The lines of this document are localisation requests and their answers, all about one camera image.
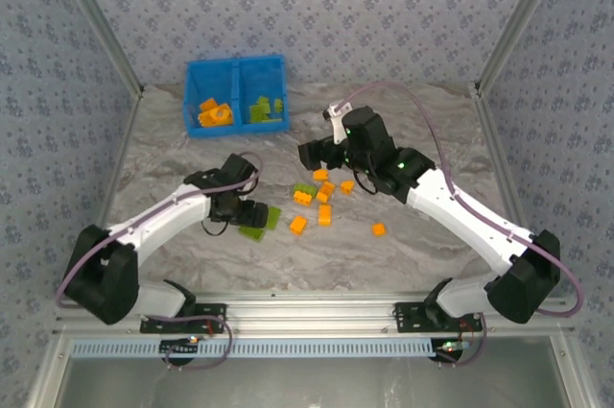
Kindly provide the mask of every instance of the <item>black mounting bracket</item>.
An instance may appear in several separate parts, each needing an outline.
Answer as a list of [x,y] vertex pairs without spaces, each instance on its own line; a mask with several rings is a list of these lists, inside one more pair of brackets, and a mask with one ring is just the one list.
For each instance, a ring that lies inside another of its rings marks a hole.
[[480,317],[473,314],[459,319],[448,317],[445,320],[433,320],[433,314],[424,302],[398,302],[394,305],[394,319],[399,333],[466,333],[482,331]]
[[[222,320],[226,320],[226,304],[194,304],[190,315],[214,315]],[[169,323],[153,319],[141,322],[142,334],[223,334],[224,327],[217,322],[207,320],[194,320],[192,322]]]

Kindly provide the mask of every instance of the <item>marble surface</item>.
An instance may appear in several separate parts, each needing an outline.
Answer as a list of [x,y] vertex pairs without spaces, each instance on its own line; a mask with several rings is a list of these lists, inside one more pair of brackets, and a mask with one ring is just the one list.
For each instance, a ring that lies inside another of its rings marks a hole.
[[[428,291],[448,276],[487,270],[471,249],[436,221],[420,216],[392,197],[370,196],[358,186],[351,196],[333,195],[333,223],[318,226],[317,206],[292,199],[297,182],[311,182],[296,146],[330,134],[321,111],[352,90],[348,85],[289,86],[292,128],[288,132],[237,135],[220,139],[188,138],[181,115],[181,87],[148,86],[137,112],[122,176],[109,221],[116,223],[169,195],[184,176],[221,166],[230,153],[254,151],[265,160],[252,198],[282,209],[280,223],[260,243],[230,227],[213,238],[200,225],[178,234],[144,264],[141,276],[169,278],[193,291],[365,290]],[[503,205],[473,102],[463,86],[414,85],[433,114],[455,181],[500,214]],[[437,157],[435,145],[411,101],[389,90],[374,90],[353,102],[368,104],[384,118],[399,146]],[[347,170],[331,172],[332,181],[352,179]],[[308,219],[300,237],[289,231],[297,215]],[[383,222],[388,235],[375,238],[371,225]]]

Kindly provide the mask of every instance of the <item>yellow block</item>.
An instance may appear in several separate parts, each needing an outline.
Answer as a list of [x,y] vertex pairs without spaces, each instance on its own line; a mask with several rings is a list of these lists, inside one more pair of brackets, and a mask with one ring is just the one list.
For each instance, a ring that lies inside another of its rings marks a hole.
[[290,231],[294,235],[300,235],[305,230],[305,226],[307,226],[307,220],[302,216],[296,216],[290,224]]
[[314,171],[314,180],[328,180],[328,171],[326,170],[317,170]]
[[201,104],[201,112],[207,112],[212,108],[216,108],[218,103],[215,102],[215,99],[209,98],[204,103]]
[[332,182],[325,182],[319,189],[316,198],[323,204],[325,204],[326,202],[328,202],[328,199],[330,199],[330,196],[333,195],[334,190],[335,184],[333,184]]
[[376,237],[386,235],[386,226],[384,226],[382,223],[374,224],[371,230],[373,230],[373,235]]
[[330,226],[331,224],[332,207],[330,204],[321,204],[318,212],[318,224],[321,226]]
[[232,110],[228,104],[222,104],[208,111],[215,126],[232,125]]
[[228,104],[215,106],[208,111],[199,114],[199,123],[203,127],[221,127],[225,125],[232,125],[232,109]]
[[352,189],[354,188],[354,181],[345,180],[344,182],[341,183],[339,188],[342,190],[343,194],[349,195],[352,193]]
[[295,202],[298,204],[303,204],[305,206],[309,206],[311,204],[313,197],[306,192],[301,192],[297,190],[295,192]]

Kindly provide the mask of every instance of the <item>cable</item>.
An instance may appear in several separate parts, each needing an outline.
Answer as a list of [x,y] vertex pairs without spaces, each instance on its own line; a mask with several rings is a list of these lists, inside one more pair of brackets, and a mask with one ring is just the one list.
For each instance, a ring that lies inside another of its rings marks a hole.
[[[471,347],[471,346],[473,345],[473,340],[474,340],[474,337],[475,337],[475,333],[474,333],[474,331],[473,331],[473,327],[472,327],[472,326],[469,324],[469,322],[468,322],[468,321],[466,321],[466,320],[464,320],[464,319],[460,319],[460,320],[459,320],[459,324],[460,324],[460,327],[461,327],[461,328],[467,328],[469,331],[471,331],[471,341],[469,341],[469,346]],[[463,332],[464,332],[464,331],[461,331],[461,332],[460,332],[460,338],[461,338],[461,339],[462,339],[462,333],[463,333]]]
[[356,181],[356,183],[361,187],[361,189],[363,189],[365,192],[367,192],[367,194],[370,195],[375,195],[377,194],[377,189],[375,190],[371,190],[369,188],[367,188],[360,180],[360,178],[358,177],[358,173],[355,170],[352,170],[352,173],[354,173],[354,180]]
[[574,285],[574,288],[576,289],[577,299],[576,299],[576,304],[571,309],[565,310],[562,312],[558,312],[554,310],[537,309],[537,312],[543,315],[549,315],[551,317],[561,317],[561,318],[571,317],[572,315],[575,315],[576,313],[578,313],[578,311],[582,308],[582,305],[584,304],[584,290],[582,289],[582,286],[580,285],[576,276],[572,274],[572,272],[569,270],[569,268],[565,264],[563,264],[560,260],[556,259],[554,256],[552,256],[549,252],[547,252],[543,248],[538,247],[537,245],[534,245],[534,243],[531,242],[530,240],[525,240],[524,238],[516,234],[509,234],[509,230],[507,228],[499,226],[497,223],[495,223],[494,221],[491,221],[486,216],[481,214],[479,211],[475,210],[473,207],[471,207],[470,204],[468,204],[465,200],[462,199],[462,196],[455,195],[456,189],[452,181],[452,174],[450,172],[450,164],[445,156],[445,153],[443,152],[443,148],[441,147],[439,138],[437,137],[437,134],[435,132],[435,124],[431,120],[431,116],[426,111],[426,109],[424,108],[420,100],[406,86],[402,84],[397,84],[395,82],[374,82],[372,84],[366,84],[365,86],[351,93],[339,104],[337,104],[335,106],[335,112],[338,112],[343,106],[345,106],[347,103],[349,103],[352,99],[354,99],[356,96],[358,96],[362,92],[367,91],[372,88],[383,87],[383,86],[403,90],[405,93],[407,93],[407,95],[410,97],[410,99],[413,101],[415,106],[418,108],[418,110],[422,114],[422,117],[424,118],[424,121],[426,122],[426,125],[429,131],[431,132],[431,136],[433,137],[433,140],[435,141],[435,146],[437,148],[437,153],[439,155],[439,161],[441,162],[441,171],[443,172],[446,186],[448,187],[448,190],[450,191],[450,195],[454,196],[454,199],[459,203],[459,205],[462,208],[464,208],[473,217],[475,217],[482,223],[486,224],[490,228],[494,228],[495,230],[502,233],[506,237],[509,237],[512,240],[515,240],[516,242],[520,243],[524,247],[529,248],[530,250],[533,250],[534,252],[541,255],[542,257],[545,257],[546,259],[548,259],[548,261],[550,261],[555,266],[557,266],[557,268],[561,270],[563,274],[565,274],[569,278],[569,280],[572,282],[572,284]]
[[202,230],[204,230],[207,235],[211,235],[212,237],[219,237],[224,232],[226,232],[226,229],[228,228],[228,221],[225,222],[224,227],[222,228],[222,230],[220,230],[217,233],[210,232],[209,229],[204,226],[204,221],[201,221],[201,227],[202,227]]
[[213,188],[210,188],[210,189],[199,189],[199,190],[195,190],[193,192],[187,192],[187,193],[177,197],[177,199],[174,200],[174,201],[173,200],[169,200],[167,203],[162,204],[162,205],[152,209],[148,213],[144,214],[143,216],[141,216],[139,219],[134,221],[128,227],[122,228],[121,230],[118,230],[117,232],[113,233],[112,235],[109,235],[109,237],[107,237],[105,240],[97,243],[93,248],[91,248],[88,252],[86,252],[85,255],[81,259],[79,259],[79,261],[77,261],[75,263],[73,268],[70,270],[70,272],[68,274],[66,274],[66,276],[64,277],[64,280],[59,285],[59,288],[58,288],[58,290],[56,292],[56,297],[55,297],[55,301],[56,301],[56,304],[58,305],[58,307],[71,308],[71,309],[73,309],[73,308],[81,308],[78,305],[67,305],[67,304],[64,304],[61,301],[62,297],[64,295],[64,291],[66,291],[66,287],[70,284],[70,282],[73,280],[73,278],[75,277],[77,272],[85,265],[85,263],[87,261],[89,261],[94,255],[96,255],[97,252],[99,252],[101,249],[106,247],[109,243],[114,242],[118,238],[123,237],[124,235],[126,235],[128,233],[128,231],[129,231],[129,228],[138,228],[141,224],[143,224],[143,223],[149,221],[150,219],[152,219],[153,217],[157,216],[158,214],[160,214],[162,211],[164,211],[169,206],[171,206],[173,204],[176,204],[176,202],[182,202],[183,200],[189,199],[190,197],[194,197],[196,195],[208,195],[208,194],[213,194],[213,193],[226,192],[228,190],[241,189],[244,186],[246,186],[247,184],[249,184],[250,182],[256,181],[260,177],[260,174],[262,173],[262,168],[264,166],[262,158],[258,154],[254,153],[254,152],[241,152],[239,154],[239,156],[254,156],[258,160],[258,165],[259,166],[257,167],[256,172],[251,177],[249,177],[248,179],[242,180],[241,182],[237,182],[236,184],[223,185],[221,187],[213,187]]
[[173,318],[151,316],[150,319],[151,320],[156,320],[158,322],[168,322],[168,323],[171,323],[171,324],[177,324],[177,323],[181,323],[181,322],[193,322],[193,321],[196,321],[196,320],[207,320],[207,322],[212,321],[212,322],[216,322],[216,323],[220,324],[228,332],[228,344],[226,345],[226,348],[224,349],[224,353],[220,356],[220,358],[218,358],[214,362],[207,363],[207,364],[204,364],[204,365],[190,365],[189,367],[177,367],[177,366],[173,365],[169,361],[169,357],[171,356],[171,353],[173,353],[173,350],[177,346],[171,346],[167,350],[166,354],[164,355],[164,362],[166,362],[166,365],[167,365],[169,370],[171,368],[175,368],[175,369],[177,369],[179,371],[183,371],[184,369],[187,370],[187,371],[211,370],[212,368],[218,367],[223,362],[225,362],[227,360],[227,358],[228,358],[228,355],[232,351],[232,344],[233,344],[233,341],[234,341],[234,339],[232,337],[232,329],[230,328],[230,325],[228,324],[228,322],[226,320],[222,320],[220,317],[216,317],[215,315],[195,315],[194,317],[173,317]]
[[475,362],[478,358],[480,358],[480,355],[484,353],[484,349],[486,347],[486,335],[488,334],[488,332],[486,331],[486,318],[483,313],[480,314],[480,322],[482,323],[482,339],[478,344],[478,349],[469,358],[459,362],[452,358],[450,355],[446,355],[443,352],[436,351],[435,354],[441,358],[448,360],[450,362],[449,365],[454,365],[456,367],[465,367]]

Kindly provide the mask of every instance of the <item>lime green block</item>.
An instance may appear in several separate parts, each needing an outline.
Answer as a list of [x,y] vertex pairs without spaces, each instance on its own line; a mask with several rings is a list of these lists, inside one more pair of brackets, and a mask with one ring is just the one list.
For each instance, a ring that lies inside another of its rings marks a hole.
[[262,240],[262,237],[265,236],[265,230],[263,228],[247,228],[241,226],[239,228],[239,233],[256,242],[259,242]]
[[295,184],[295,190],[293,191],[293,195],[297,190],[309,194],[312,197],[316,197],[316,194],[318,193],[318,188],[314,185],[309,184]]
[[267,218],[268,230],[275,230],[277,222],[279,221],[279,215],[281,215],[281,209],[276,206],[269,206],[269,217]]
[[262,109],[262,104],[256,104],[255,106],[249,106],[249,122],[261,123],[267,119],[267,113]]

